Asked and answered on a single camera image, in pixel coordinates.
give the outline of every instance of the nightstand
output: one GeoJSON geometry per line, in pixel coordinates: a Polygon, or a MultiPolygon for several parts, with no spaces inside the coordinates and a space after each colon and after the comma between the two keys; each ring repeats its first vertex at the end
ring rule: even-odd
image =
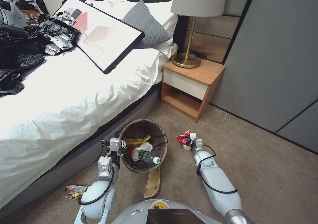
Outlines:
{"type": "Polygon", "coordinates": [[[167,62],[163,67],[161,102],[197,122],[224,69],[224,65],[208,60],[201,60],[197,68],[181,68],[167,62]]]}

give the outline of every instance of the table lamp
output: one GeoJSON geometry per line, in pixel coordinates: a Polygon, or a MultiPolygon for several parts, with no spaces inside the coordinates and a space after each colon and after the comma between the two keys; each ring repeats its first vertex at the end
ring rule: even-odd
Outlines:
{"type": "Polygon", "coordinates": [[[172,13],[193,16],[187,50],[185,53],[177,53],[173,56],[173,64],[183,68],[195,68],[200,65],[201,59],[198,56],[189,53],[196,18],[222,15],[224,4],[225,0],[173,0],[171,6],[172,13]]]}

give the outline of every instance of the bed frame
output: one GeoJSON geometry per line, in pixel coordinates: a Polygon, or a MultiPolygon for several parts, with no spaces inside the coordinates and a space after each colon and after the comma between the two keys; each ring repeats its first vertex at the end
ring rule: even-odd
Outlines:
{"type": "MultiPolygon", "coordinates": [[[[165,2],[171,0],[144,0],[145,3],[165,2]]],[[[174,42],[180,51],[183,47],[186,34],[188,17],[179,16],[176,30],[173,35],[174,42]]],[[[33,201],[49,190],[68,180],[87,166],[91,165],[101,150],[100,137],[105,140],[115,136],[115,132],[128,121],[145,118],[160,96],[161,83],[151,87],[151,89],[136,102],[123,110],[114,119],[101,126],[96,133],[83,141],[77,147],[67,153],[52,169],[34,181],[24,191],[13,198],[3,208],[0,209],[0,220],[33,201]]]]}

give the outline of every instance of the white bedsheet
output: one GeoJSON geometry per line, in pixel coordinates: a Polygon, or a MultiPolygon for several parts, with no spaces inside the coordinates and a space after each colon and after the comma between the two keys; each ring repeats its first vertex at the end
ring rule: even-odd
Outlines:
{"type": "Polygon", "coordinates": [[[47,56],[22,92],[1,97],[0,208],[160,81],[168,58],[159,54],[132,50],[105,75],[75,48],[47,56]]]}

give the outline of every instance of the framed picture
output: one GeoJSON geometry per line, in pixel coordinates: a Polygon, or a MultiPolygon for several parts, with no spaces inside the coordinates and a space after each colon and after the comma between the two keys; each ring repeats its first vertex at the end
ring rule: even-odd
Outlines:
{"type": "Polygon", "coordinates": [[[78,47],[108,74],[145,37],[143,31],[80,0],[67,0],[55,13],[67,11],[80,31],[78,47]]]}

